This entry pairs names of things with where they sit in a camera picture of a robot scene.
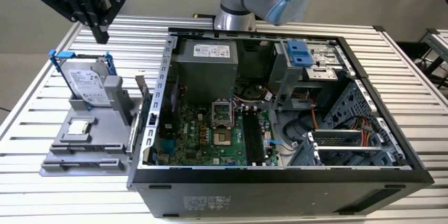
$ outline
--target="blue drive bracket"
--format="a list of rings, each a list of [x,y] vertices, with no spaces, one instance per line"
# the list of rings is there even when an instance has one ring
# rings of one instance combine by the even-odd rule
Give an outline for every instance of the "blue drive bracket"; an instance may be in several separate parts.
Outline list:
[[[77,97],[74,95],[74,92],[72,90],[72,87],[68,84],[68,79],[64,75],[64,72],[61,71],[61,65],[58,64],[58,60],[73,59],[73,58],[76,58],[76,54],[74,54],[74,52],[68,52],[68,51],[62,51],[58,54],[56,54],[56,50],[53,49],[53,50],[49,50],[48,55],[49,55],[49,61],[54,65],[57,73],[61,73],[62,79],[66,83],[66,86],[68,86],[70,92],[72,92],[73,98],[77,99]],[[117,75],[117,70],[116,70],[114,65],[113,65],[113,57],[112,57],[112,55],[109,54],[108,51],[105,52],[105,55],[102,57],[106,60],[109,74],[112,76],[116,76]]]
[[[302,41],[286,41],[286,52],[294,67],[310,67],[314,63],[306,44]]]
[[[109,52],[105,52],[104,58],[106,60],[108,66],[109,66],[109,73],[110,73],[110,75],[112,76],[117,76],[117,70],[116,70],[114,65],[113,65],[113,57],[109,54]]]

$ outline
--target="blue clip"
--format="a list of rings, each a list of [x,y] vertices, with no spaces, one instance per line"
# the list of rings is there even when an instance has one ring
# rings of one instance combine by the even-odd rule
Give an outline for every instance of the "blue clip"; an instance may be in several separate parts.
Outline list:
[[[286,41],[286,52],[293,66],[310,67],[313,65],[314,61],[302,41]]]
[[[268,142],[269,142],[269,143],[273,143],[273,144],[282,144],[281,141],[276,141],[276,140],[273,140],[273,139],[268,139]]]
[[[76,56],[74,52],[66,52],[66,51],[62,51],[56,55],[56,50],[54,49],[49,50],[48,55],[49,55],[49,61],[54,65],[57,73],[61,72],[61,66],[57,63],[57,59],[58,58],[60,59],[72,59]]]
[[[114,68],[113,65],[113,58],[112,55],[109,54],[109,52],[105,52],[105,56],[104,56],[105,60],[106,60],[106,64],[109,66],[109,74],[112,74],[113,76],[117,76],[117,70]]]

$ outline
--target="blue latch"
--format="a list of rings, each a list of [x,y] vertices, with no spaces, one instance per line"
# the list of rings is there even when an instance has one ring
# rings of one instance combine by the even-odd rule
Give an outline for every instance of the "blue latch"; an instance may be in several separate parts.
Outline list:
[[[306,44],[302,41],[286,41],[286,52],[293,66],[310,67],[313,65],[313,57],[310,56]]]

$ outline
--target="red wire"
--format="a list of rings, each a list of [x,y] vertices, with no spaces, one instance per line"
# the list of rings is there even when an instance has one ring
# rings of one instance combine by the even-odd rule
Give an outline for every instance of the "red wire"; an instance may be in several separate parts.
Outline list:
[[[366,145],[366,140],[365,140],[365,138],[366,138],[366,135],[365,135],[365,133],[364,133],[364,130],[361,130],[361,147],[364,147],[365,145]]]
[[[314,114],[314,100],[310,103],[310,116],[312,116],[312,120],[313,120],[314,129],[318,130],[318,126],[317,126],[317,122],[316,122],[316,114]]]

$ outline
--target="barcode sticker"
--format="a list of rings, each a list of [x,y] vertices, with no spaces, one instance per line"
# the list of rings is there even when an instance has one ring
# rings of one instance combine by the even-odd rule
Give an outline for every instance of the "barcode sticker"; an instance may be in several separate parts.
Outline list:
[[[264,99],[269,102],[272,99],[272,93],[268,91],[266,95],[264,96]]]
[[[193,56],[230,58],[230,47],[222,45],[194,45]]]

